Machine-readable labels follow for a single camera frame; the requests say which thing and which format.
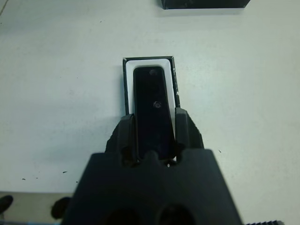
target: white table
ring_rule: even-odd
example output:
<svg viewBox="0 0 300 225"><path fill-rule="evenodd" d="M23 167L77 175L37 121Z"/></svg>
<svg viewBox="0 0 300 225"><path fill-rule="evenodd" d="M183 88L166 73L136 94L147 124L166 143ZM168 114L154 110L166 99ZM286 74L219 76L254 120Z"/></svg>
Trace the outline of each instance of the white table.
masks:
<svg viewBox="0 0 300 225"><path fill-rule="evenodd" d="M169 11L158 0L9 0L0 16L0 190L73 192L125 114L122 58L173 55L181 106L244 221L297 224L299 11L298 0Z"/></svg>

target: white insert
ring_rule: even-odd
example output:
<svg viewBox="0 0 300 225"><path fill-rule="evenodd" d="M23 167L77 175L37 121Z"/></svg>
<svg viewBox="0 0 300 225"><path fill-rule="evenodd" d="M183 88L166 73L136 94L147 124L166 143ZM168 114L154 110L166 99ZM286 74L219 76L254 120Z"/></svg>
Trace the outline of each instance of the white insert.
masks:
<svg viewBox="0 0 300 225"><path fill-rule="evenodd" d="M172 120L173 132L175 134L175 98L173 90L173 79L171 73L171 64L167 59L160 60L132 60L126 63L127 75L127 94L128 94L128 109L129 114L135 113L135 94L133 87L133 71L138 67L159 66L162 67L165 73L165 84L167 87L168 103L170 116Z"/></svg>

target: rectangular black block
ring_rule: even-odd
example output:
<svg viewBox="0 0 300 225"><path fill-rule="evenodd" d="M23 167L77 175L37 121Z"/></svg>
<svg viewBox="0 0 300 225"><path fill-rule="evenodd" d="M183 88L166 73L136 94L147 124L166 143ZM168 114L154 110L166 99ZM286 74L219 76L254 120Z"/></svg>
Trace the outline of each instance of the rectangular black block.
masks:
<svg viewBox="0 0 300 225"><path fill-rule="evenodd" d="M250 0L162 0L164 9L244 8Z"/></svg>

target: black box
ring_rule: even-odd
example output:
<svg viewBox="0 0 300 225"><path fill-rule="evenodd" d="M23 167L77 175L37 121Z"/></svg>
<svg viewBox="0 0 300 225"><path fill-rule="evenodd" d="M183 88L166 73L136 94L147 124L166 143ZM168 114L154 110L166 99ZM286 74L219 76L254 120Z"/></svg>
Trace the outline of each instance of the black box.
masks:
<svg viewBox="0 0 300 225"><path fill-rule="evenodd" d="M126 112L126 115L129 114L126 63L131 61L131 60L160 60L160 59L167 59L167 60L169 60L169 62L171 64L171 73L172 73L172 81L173 81L175 106L180 107L180 99L179 99L178 85L177 85L177 78L176 78L176 69L175 69L175 62L174 62L174 57L173 56L123 58L124 96L125 96L125 112Z"/></svg>
<svg viewBox="0 0 300 225"><path fill-rule="evenodd" d="M164 9L244 8L250 0L162 0Z"/></svg>

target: hole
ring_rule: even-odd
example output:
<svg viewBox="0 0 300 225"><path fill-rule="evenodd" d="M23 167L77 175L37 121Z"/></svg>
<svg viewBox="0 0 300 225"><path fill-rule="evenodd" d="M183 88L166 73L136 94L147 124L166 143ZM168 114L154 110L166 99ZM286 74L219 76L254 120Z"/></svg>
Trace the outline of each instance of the hole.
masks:
<svg viewBox="0 0 300 225"><path fill-rule="evenodd" d="M6 211L13 203L14 198L11 195L6 195L0 198L0 214Z"/></svg>
<svg viewBox="0 0 300 225"><path fill-rule="evenodd" d="M195 221L185 207L180 204L171 204L163 210L159 225L195 225Z"/></svg>
<svg viewBox="0 0 300 225"><path fill-rule="evenodd" d="M109 215L105 225L141 225L141 221L136 211L120 209Z"/></svg>
<svg viewBox="0 0 300 225"><path fill-rule="evenodd" d="M54 219L63 218L63 216L66 212L66 209L69 205L70 200L71 200L70 197L64 197L64 198L61 198L58 201L56 201L52 207L51 216Z"/></svg>

